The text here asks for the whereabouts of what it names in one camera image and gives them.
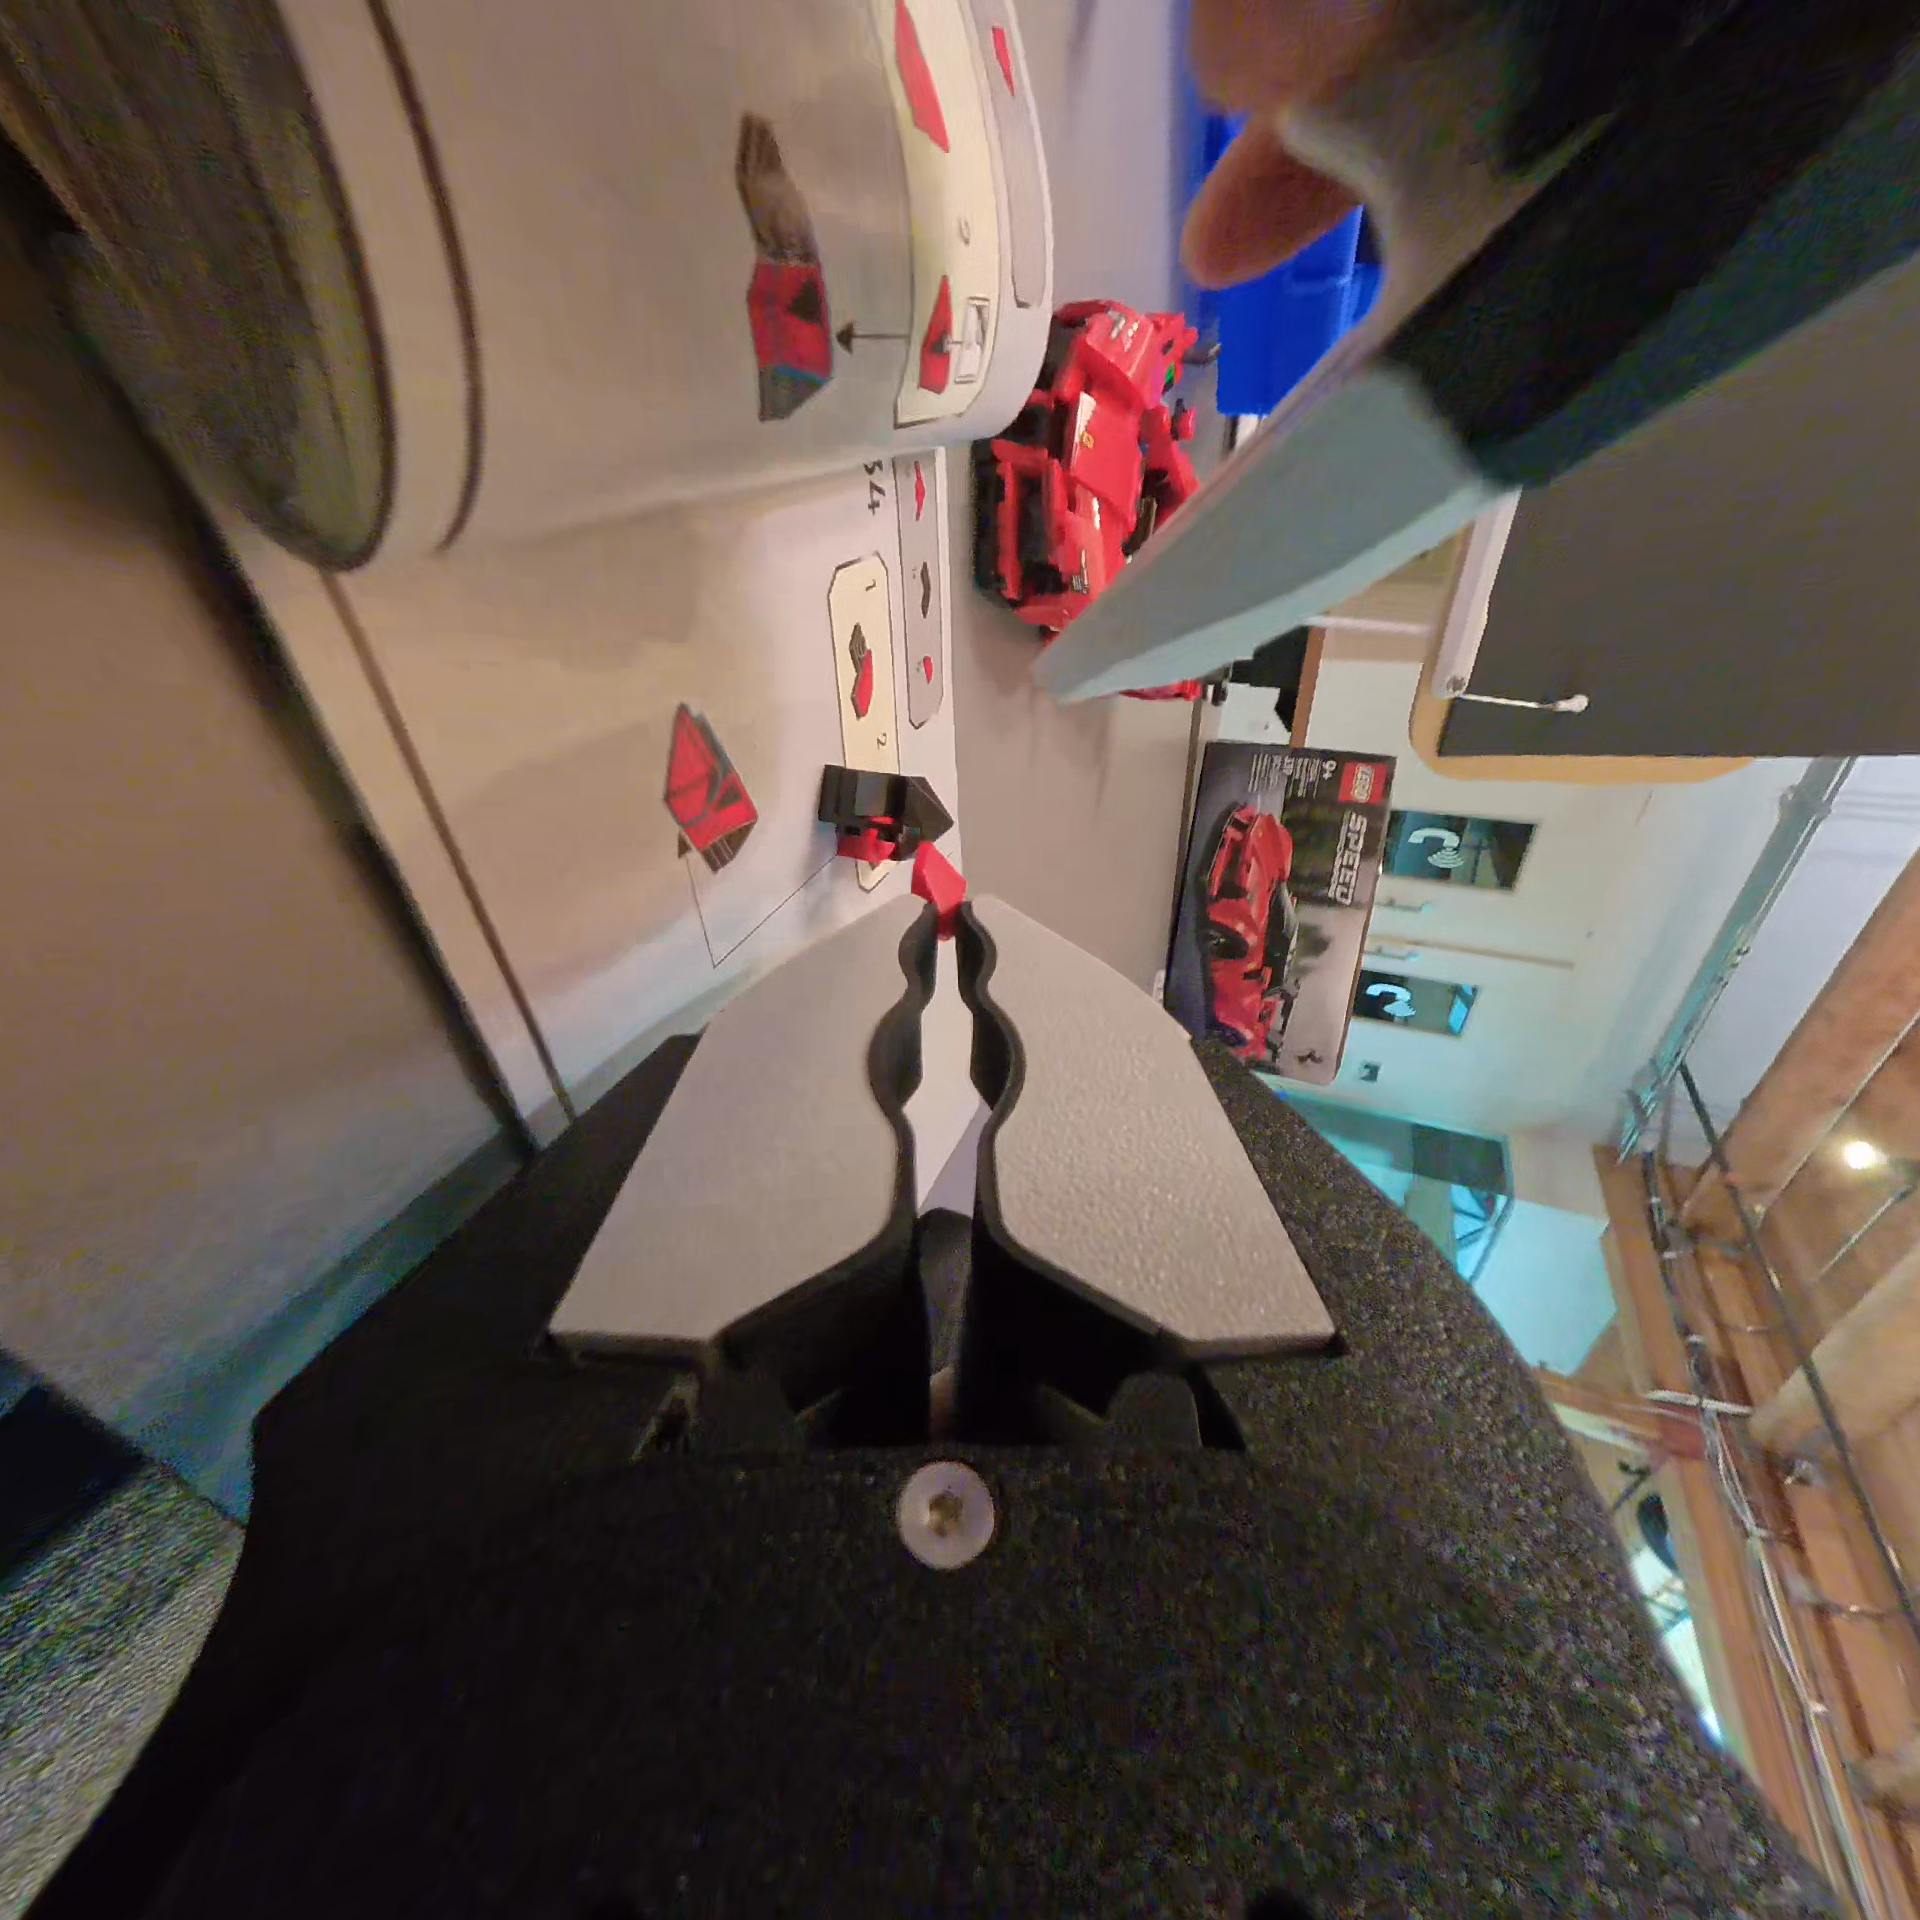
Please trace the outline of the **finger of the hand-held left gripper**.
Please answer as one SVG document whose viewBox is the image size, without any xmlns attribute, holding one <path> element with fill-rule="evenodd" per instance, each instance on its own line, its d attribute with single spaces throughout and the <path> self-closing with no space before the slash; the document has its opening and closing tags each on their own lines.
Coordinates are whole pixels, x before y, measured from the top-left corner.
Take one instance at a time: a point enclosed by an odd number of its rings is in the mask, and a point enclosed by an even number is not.
<svg viewBox="0 0 1920 1920">
<path fill-rule="evenodd" d="M 1314 623 L 1492 506 L 1514 382 L 1487 367 L 1318 367 L 1035 681 L 1056 704 L 1202 678 Z"/>
</svg>

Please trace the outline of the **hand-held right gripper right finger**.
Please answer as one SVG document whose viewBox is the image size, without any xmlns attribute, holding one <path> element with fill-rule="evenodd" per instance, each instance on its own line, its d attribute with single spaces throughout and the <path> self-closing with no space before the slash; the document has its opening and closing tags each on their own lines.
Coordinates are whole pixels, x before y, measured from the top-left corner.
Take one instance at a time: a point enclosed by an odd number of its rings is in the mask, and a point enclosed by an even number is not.
<svg viewBox="0 0 1920 1920">
<path fill-rule="evenodd" d="M 1171 1357 L 1325 1352 L 1337 1324 L 1189 1032 L 1000 898 L 961 910 L 977 1215 L 1018 1270 Z"/>
</svg>

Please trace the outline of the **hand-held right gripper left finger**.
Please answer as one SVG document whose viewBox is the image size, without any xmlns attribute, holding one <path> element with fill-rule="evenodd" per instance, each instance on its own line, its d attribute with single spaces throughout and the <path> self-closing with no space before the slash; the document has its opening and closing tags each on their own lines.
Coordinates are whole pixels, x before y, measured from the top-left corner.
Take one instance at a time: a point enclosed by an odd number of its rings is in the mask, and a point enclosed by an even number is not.
<svg viewBox="0 0 1920 1920">
<path fill-rule="evenodd" d="M 546 1324 L 579 1354 L 804 1370 L 906 1272 L 939 917 L 899 896 L 801 951 L 698 1037 Z"/>
</svg>

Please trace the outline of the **small black lego piece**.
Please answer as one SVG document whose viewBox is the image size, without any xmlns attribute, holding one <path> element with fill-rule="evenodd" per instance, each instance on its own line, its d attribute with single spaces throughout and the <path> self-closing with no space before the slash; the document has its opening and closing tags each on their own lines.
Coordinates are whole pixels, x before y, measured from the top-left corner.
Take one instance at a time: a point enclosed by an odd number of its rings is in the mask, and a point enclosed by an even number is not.
<svg viewBox="0 0 1920 1920">
<path fill-rule="evenodd" d="M 911 862 L 954 826 L 927 778 L 841 763 L 823 768 L 816 821 L 833 833 L 839 859 L 865 866 Z"/>
</svg>

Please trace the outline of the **red lego car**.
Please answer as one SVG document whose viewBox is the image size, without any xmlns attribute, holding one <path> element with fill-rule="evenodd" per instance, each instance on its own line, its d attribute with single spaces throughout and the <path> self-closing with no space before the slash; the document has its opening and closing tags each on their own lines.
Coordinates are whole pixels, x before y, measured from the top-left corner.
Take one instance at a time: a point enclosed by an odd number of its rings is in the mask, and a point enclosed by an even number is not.
<svg viewBox="0 0 1920 1920">
<path fill-rule="evenodd" d="M 1197 352 L 1178 310 L 1064 302 L 1020 413 L 972 447 L 975 586 L 1044 646 L 1197 499 Z"/>
</svg>

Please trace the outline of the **lego set box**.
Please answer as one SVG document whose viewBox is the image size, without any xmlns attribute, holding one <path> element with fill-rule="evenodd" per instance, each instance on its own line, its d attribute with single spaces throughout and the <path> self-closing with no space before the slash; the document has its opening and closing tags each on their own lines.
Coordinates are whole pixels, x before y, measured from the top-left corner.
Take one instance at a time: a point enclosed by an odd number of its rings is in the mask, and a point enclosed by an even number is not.
<svg viewBox="0 0 1920 1920">
<path fill-rule="evenodd" d="M 1193 1040 L 1335 1085 L 1380 888 L 1396 761 L 1205 745 L 1172 905 L 1165 1008 Z"/>
</svg>

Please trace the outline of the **lego instruction booklet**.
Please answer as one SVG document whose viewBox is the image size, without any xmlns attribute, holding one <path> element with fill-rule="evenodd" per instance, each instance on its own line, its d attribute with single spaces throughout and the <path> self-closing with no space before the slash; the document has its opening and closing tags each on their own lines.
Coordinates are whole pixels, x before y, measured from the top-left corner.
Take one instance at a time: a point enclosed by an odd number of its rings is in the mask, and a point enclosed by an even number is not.
<svg viewBox="0 0 1920 1920">
<path fill-rule="evenodd" d="M 905 890 L 815 808 L 958 805 L 1013 4 L 5 4 L 5 133 L 533 1139 Z"/>
</svg>

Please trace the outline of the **person's left hand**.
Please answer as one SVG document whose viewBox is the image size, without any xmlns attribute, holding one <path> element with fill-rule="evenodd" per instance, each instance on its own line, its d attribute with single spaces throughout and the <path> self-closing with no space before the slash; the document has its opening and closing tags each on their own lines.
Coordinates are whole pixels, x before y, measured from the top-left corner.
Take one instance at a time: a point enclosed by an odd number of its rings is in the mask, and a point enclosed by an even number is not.
<svg viewBox="0 0 1920 1920">
<path fill-rule="evenodd" d="M 1498 159 L 1507 55 L 1491 4 L 1193 4 L 1194 81 L 1242 128 L 1190 204 L 1189 276 L 1262 276 L 1365 207 L 1389 273 L 1439 285 L 1523 198 Z"/>
</svg>

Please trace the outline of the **blue plastic bin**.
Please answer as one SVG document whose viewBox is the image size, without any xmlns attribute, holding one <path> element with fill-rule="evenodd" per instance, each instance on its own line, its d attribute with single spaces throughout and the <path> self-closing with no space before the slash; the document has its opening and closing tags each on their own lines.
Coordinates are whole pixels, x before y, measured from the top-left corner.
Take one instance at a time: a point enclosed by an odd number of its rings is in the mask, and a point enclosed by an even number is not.
<svg viewBox="0 0 1920 1920">
<path fill-rule="evenodd" d="M 1181 267 L 1181 310 L 1199 333 L 1186 364 L 1213 367 L 1222 415 L 1267 419 L 1370 315 L 1380 279 L 1380 243 L 1362 207 L 1267 274 L 1222 290 Z"/>
</svg>

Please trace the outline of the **dark panel with white frame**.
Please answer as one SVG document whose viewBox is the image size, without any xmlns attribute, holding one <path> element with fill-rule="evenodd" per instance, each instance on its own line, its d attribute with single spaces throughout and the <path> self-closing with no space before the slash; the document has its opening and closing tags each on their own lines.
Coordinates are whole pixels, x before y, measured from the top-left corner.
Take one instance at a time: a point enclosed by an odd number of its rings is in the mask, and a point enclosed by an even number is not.
<svg viewBox="0 0 1920 1920">
<path fill-rule="evenodd" d="M 1919 264 L 1518 499 L 1439 772 L 1919 750 Z"/>
</svg>

